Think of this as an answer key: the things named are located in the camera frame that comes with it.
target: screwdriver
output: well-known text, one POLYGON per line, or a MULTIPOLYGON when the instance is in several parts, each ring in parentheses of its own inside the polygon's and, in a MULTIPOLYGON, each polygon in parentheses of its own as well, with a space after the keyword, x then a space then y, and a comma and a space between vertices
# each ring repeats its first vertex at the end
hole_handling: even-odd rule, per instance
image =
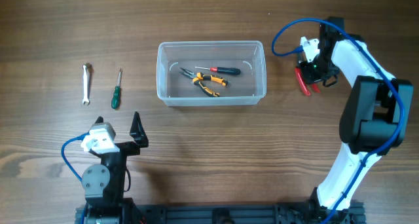
POLYGON ((122 76, 122 69, 119 70, 118 85, 115 87, 113 92, 112 104, 113 109, 117 109, 120 103, 120 77, 122 76))
POLYGON ((216 73, 225 73, 225 74, 229 74, 229 75, 239 75, 241 73, 240 69, 235 68, 235 67, 211 67, 211 68, 196 67, 196 68, 208 69, 208 70, 214 71, 216 73))

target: screwdriver shaft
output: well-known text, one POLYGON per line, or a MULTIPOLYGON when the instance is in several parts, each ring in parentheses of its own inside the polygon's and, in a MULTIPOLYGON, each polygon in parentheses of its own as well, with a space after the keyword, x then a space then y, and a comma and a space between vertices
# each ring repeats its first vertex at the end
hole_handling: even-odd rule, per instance
POLYGON ((120 86, 120 78, 122 76, 122 68, 119 69, 118 86, 120 86))
POLYGON ((195 68, 208 69, 209 70, 209 68, 207 68, 207 67, 195 67, 195 68))

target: orange pliers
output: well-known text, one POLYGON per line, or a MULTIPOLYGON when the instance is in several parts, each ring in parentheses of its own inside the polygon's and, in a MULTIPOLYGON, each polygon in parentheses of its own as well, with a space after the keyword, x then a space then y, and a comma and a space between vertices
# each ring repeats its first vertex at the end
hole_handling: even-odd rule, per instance
POLYGON ((209 80, 214 81, 216 83, 219 83, 223 86, 226 86, 228 84, 228 81, 220 76, 216 75, 209 75, 209 74, 203 74, 203 73, 194 73, 192 71, 189 71, 188 69, 184 69, 181 67, 183 71, 180 71, 180 74, 192 79, 192 82, 194 85, 199 86, 201 90, 207 95, 211 97, 219 97, 220 93, 214 92, 213 90, 206 87, 202 80, 209 80))

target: pliers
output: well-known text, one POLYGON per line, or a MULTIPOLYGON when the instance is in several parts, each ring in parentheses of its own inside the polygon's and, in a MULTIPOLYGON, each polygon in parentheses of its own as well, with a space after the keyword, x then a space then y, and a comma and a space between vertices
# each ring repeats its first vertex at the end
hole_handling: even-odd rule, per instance
POLYGON ((216 83, 219 83, 223 86, 226 86, 228 84, 228 81, 220 76, 216 76, 216 75, 208 75, 208 74, 203 74, 203 73, 194 73, 192 71, 189 71, 188 69, 184 69, 181 67, 181 69, 183 71, 180 71, 180 74, 192 79, 192 82, 194 83, 194 85, 199 86, 201 88, 201 90, 207 94, 207 96, 211 96, 211 97, 219 97, 220 93, 216 93, 213 90, 209 89, 208 87, 206 87, 203 83, 202 80, 209 80, 209 81, 214 81, 216 83))
MULTIPOLYGON (((296 75, 297 80, 300 84, 302 93, 304 93, 306 96, 311 96, 312 94, 308 90, 307 84, 304 82, 304 80, 301 77, 301 69, 300 68, 297 68, 297 67, 295 68, 295 75, 296 75)), ((315 83, 310 84, 310 86, 312 87, 312 89, 315 93, 320 93, 320 89, 317 87, 317 85, 315 83)))

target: blue wire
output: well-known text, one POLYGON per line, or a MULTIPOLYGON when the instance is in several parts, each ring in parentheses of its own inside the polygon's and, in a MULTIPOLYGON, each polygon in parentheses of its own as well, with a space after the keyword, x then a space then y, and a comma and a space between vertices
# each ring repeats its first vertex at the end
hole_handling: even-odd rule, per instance
POLYGON ((86 205, 84 205, 83 213, 81 214, 81 218, 80 218, 80 224, 84 223, 84 215, 86 215, 86 210, 87 210, 87 203, 86 205))
POLYGON ((397 93, 396 89, 394 88, 394 86, 392 85, 392 83, 390 82, 390 80, 385 76, 385 74, 383 74, 383 72, 381 71, 381 69, 375 64, 375 61, 365 52, 365 50, 355 41, 355 39, 353 39, 352 37, 350 37, 344 30, 340 29, 338 26, 325 21, 325 20, 320 20, 318 18, 301 18, 298 20, 294 20, 292 22, 290 22, 289 24, 287 24, 285 27, 283 27, 280 32, 278 32, 278 34, 276 34, 275 38, 272 40, 272 52, 276 55, 276 56, 287 56, 288 54, 292 54, 292 53, 296 53, 299 50, 302 50, 302 46, 297 47, 295 50, 285 53, 285 54, 280 54, 275 52, 274 50, 274 45, 276 40, 278 39, 278 37, 289 27, 291 27, 294 24, 298 24, 300 22, 317 22, 317 23, 321 23, 321 24, 326 24, 328 26, 331 26, 333 28, 335 28, 336 30, 338 30, 343 36, 345 36, 349 41, 352 42, 352 44, 355 45, 356 48, 358 48, 358 51, 360 51, 362 53, 362 55, 364 55, 364 57, 368 60, 368 62, 374 67, 374 69, 376 70, 376 72, 382 77, 383 81, 387 84, 388 88, 390 89, 390 91, 393 93, 394 98, 396 99, 397 103, 399 104, 399 108, 400 108, 400 117, 399 117, 399 123, 396 126, 396 129, 394 130, 392 136, 390 136, 390 138, 388 139, 388 141, 386 141, 383 145, 381 145, 379 148, 367 153, 365 155, 365 157, 363 158, 363 160, 361 161, 361 166, 359 166, 357 172, 355 173, 354 178, 352 178, 351 182, 349 183, 349 186, 346 188, 346 190, 343 192, 342 196, 337 200, 337 202, 335 203, 335 205, 333 206, 333 209, 331 210, 330 214, 321 222, 321 224, 326 224, 332 217, 333 214, 335 214, 337 207, 339 206, 339 204, 344 200, 344 197, 346 197, 348 195, 348 193, 350 192, 351 188, 354 186, 356 179, 359 177, 360 173, 362 172, 362 169, 364 169, 365 164, 367 163, 368 158, 371 155, 375 155, 385 149, 387 149, 399 136, 399 133, 401 131, 401 128, 404 124, 405 121, 405 106, 403 105, 403 102, 401 101, 401 98, 399 96, 399 94, 397 93))
POLYGON ((70 168, 70 170, 74 173, 74 175, 77 177, 77 179, 79 179, 79 181, 80 181, 80 182, 81 182, 81 176, 80 176, 80 175, 78 175, 78 173, 76 172, 76 170, 74 170, 74 168, 72 167, 72 165, 70 164, 70 162, 66 159, 65 154, 64 154, 64 149, 65 149, 65 146, 67 146, 68 144, 70 144, 70 143, 71 143, 71 142, 73 142, 73 141, 77 141, 77 140, 81 140, 81 141, 82 141, 86 135, 88 135, 88 133, 85 133, 85 134, 82 134, 82 135, 80 135, 80 136, 77 136, 76 138, 72 138, 72 139, 70 139, 70 140, 67 140, 67 141, 63 144, 63 146, 61 147, 61 157, 63 157, 64 162, 67 164, 67 166, 68 166, 68 167, 70 168))
MULTIPOLYGON (((74 170, 74 168, 72 167, 72 165, 70 164, 70 162, 67 160, 67 158, 65 157, 65 154, 64 154, 64 149, 65 149, 65 147, 68 145, 68 144, 70 144, 71 142, 73 142, 73 141, 78 141, 78 140, 80 140, 80 141, 82 141, 83 139, 84 139, 84 137, 86 137, 87 135, 88 135, 89 133, 84 133, 84 134, 82 134, 82 135, 80 135, 80 136, 77 136, 76 138, 72 138, 72 139, 70 139, 70 140, 67 140, 64 144, 63 144, 63 146, 61 147, 61 157, 63 157, 63 160, 64 160, 64 162, 67 164, 67 166, 70 168, 70 170, 74 173, 74 175, 77 177, 77 179, 79 179, 79 181, 81 182, 81 176, 80 175, 78 175, 78 173, 76 172, 76 170, 74 170)), ((80 219, 80 224, 83 224, 84 223, 84 215, 86 214, 86 209, 87 209, 87 203, 86 203, 86 205, 84 206, 84 209, 83 209, 83 213, 82 213, 82 215, 81 215, 81 219, 80 219)))

